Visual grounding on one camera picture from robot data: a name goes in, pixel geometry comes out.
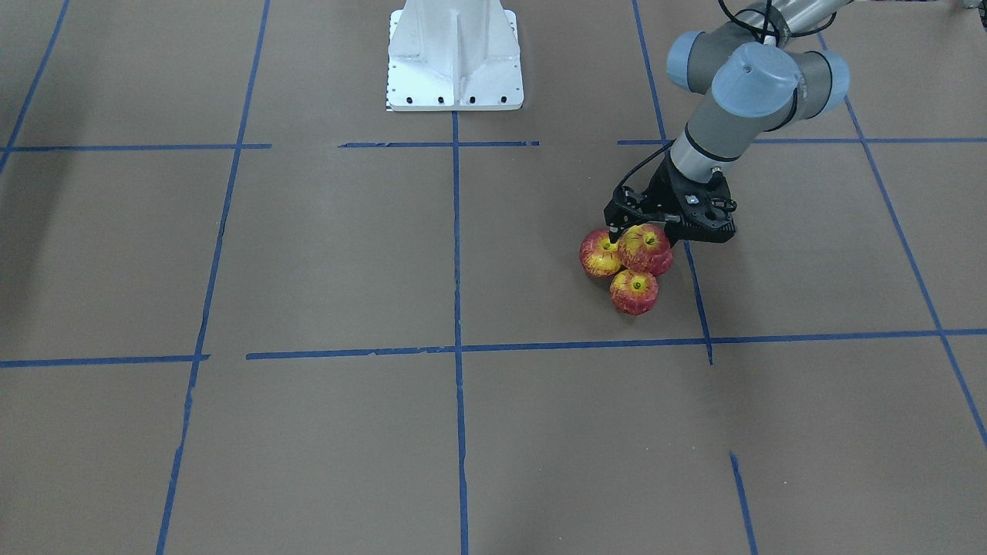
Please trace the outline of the red yellow apple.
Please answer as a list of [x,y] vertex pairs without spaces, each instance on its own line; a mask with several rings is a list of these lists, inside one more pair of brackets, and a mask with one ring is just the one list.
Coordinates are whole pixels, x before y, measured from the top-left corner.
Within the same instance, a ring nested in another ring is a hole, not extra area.
[[657,277],[645,271],[624,268],[612,278],[609,294],[621,313],[638,316],[655,308],[659,298]]
[[623,268],[616,243],[606,228],[593,230],[581,240],[579,263],[590,278],[606,278]]

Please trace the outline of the red yellow apple front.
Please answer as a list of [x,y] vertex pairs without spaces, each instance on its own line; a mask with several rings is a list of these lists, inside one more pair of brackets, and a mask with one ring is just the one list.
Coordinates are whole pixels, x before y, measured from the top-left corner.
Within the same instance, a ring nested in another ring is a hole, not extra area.
[[624,268],[612,278],[609,294],[621,313],[638,316],[655,308],[659,298],[657,277],[645,271]]

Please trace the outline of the red yellow apple alone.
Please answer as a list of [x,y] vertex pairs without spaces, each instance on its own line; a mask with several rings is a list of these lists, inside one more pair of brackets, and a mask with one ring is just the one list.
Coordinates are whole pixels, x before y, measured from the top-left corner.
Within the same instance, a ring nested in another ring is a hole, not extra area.
[[631,226],[617,242],[618,257],[624,267],[661,277],[674,262],[669,237],[657,224]]

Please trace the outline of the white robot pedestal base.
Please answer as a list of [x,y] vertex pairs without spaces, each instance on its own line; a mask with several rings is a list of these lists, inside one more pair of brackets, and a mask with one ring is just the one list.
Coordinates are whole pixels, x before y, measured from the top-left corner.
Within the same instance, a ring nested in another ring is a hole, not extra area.
[[518,20],[500,1],[406,1],[390,14],[388,110],[516,110],[524,99]]

